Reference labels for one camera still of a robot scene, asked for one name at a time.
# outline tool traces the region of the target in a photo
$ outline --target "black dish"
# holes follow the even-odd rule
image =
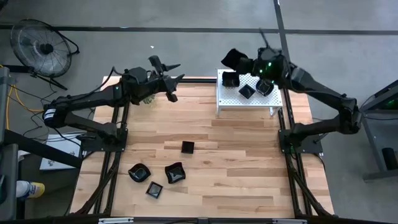
[[[144,164],[136,164],[129,169],[129,175],[133,181],[141,183],[150,176],[150,171]]]
[[[223,72],[223,86],[239,87],[241,84],[239,74],[236,72]]]
[[[193,154],[193,147],[194,147],[194,145],[195,145],[194,142],[182,141],[181,152],[182,152],[182,153]]]
[[[274,90],[274,84],[268,84],[263,80],[256,83],[256,90],[263,96],[268,96]]]
[[[181,162],[176,162],[170,166],[164,167],[164,171],[166,172],[169,184],[174,184],[185,179],[185,171],[182,168]]]
[[[246,97],[246,99],[249,99],[256,91],[246,84],[244,87],[242,87],[242,89],[239,90],[239,92]]]
[[[162,189],[163,189],[163,186],[161,186],[160,184],[156,184],[155,182],[152,181],[149,184],[146,194],[157,199],[157,198],[159,198],[159,195],[160,195],[160,192],[162,191]]]

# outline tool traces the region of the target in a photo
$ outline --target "wooden tabletop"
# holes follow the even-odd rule
[[[118,80],[112,77],[106,85]],[[270,117],[265,108],[239,108],[222,110],[216,117],[215,84],[181,83],[175,94],[176,103],[160,93],[150,105],[130,106],[129,137],[112,216],[293,217],[286,163],[277,141],[278,116]],[[290,99],[295,121],[311,123],[307,96],[291,93]],[[94,120],[110,122],[112,112],[110,107],[98,107]],[[195,142],[192,155],[180,152],[182,141]],[[96,152],[84,160],[71,212],[97,187],[103,157],[104,153]],[[127,171],[140,162],[152,175],[136,183]],[[182,162],[187,178],[168,184],[164,167],[175,162]],[[304,154],[303,163],[309,189],[333,213],[321,162]],[[158,199],[145,194],[151,181],[163,186]],[[298,194],[303,209],[301,191]]]

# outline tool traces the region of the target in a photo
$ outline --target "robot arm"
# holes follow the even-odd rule
[[[361,113],[356,99],[348,98],[345,94],[339,94],[318,83],[304,69],[288,62],[281,50],[272,49],[267,45],[258,50],[257,59],[250,59],[247,55],[232,49],[221,63],[239,74],[250,73],[259,77],[268,85],[275,83],[279,88],[306,93],[338,111],[339,115],[333,119],[308,125],[295,124],[285,138],[287,144],[291,146],[300,146],[301,142],[311,135],[333,131],[355,134],[360,129]]]
[[[173,94],[183,75],[171,78],[163,72],[179,65],[166,66],[157,56],[150,57],[155,70],[150,77],[141,67],[125,70],[119,83],[107,86],[104,90],[76,96],[60,96],[50,104],[44,105],[43,120],[50,128],[71,126],[98,134],[107,142],[118,140],[118,129],[113,123],[100,124],[90,119],[74,115],[72,111],[97,106],[123,107],[127,102],[139,105],[140,101],[156,93],[165,92],[169,101],[178,99]]]

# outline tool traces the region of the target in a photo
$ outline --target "concrete floor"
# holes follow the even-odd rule
[[[279,4],[285,29],[398,29],[395,0],[279,0]],[[13,0],[0,12],[0,22],[13,23],[26,17],[60,26],[278,29],[273,0]],[[118,70],[149,68],[147,58],[154,54],[164,63],[181,63],[174,70],[176,75],[215,76],[215,69],[222,68],[220,60],[230,48],[254,57],[263,44],[260,35],[242,33],[62,33],[80,46],[81,54],[73,58],[69,72],[57,79],[69,88],[59,91],[59,95],[92,90],[113,65]],[[281,46],[279,34],[267,34],[267,38],[271,45]],[[395,66],[398,35],[287,35],[286,39],[291,61],[326,86],[356,97],[359,104],[398,77]],[[0,63],[19,63],[9,46],[9,30],[0,30],[0,52]],[[39,96],[50,93],[49,86],[39,80],[13,75],[23,90]],[[40,107],[34,98],[25,95],[21,98],[31,108]],[[316,118],[331,118],[336,114],[312,98],[310,107]],[[34,127],[29,112],[13,102],[11,110],[12,130],[23,133]],[[46,131],[39,129],[28,136]],[[362,181],[363,174],[377,171],[364,131],[351,136],[329,134],[322,146],[335,213],[345,218],[397,222],[398,180],[367,184]],[[69,174],[71,182],[61,190],[71,192],[75,175]],[[32,216],[47,216],[49,211],[59,215],[67,209],[67,200],[56,202],[51,194],[47,197],[46,202],[44,199],[36,202]]]

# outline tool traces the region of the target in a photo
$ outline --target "white perforated platform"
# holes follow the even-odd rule
[[[223,72],[233,72],[229,69],[218,69],[217,71],[217,114],[220,113],[222,108],[227,107],[269,107],[271,115],[274,114],[273,109],[276,111],[283,106],[282,96],[278,86],[275,85],[274,90],[268,96],[263,96],[259,92],[255,92],[249,99],[246,99],[239,90],[248,84],[253,89],[256,89],[258,77],[252,77],[249,73],[240,75],[239,87],[225,87],[223,86]]]

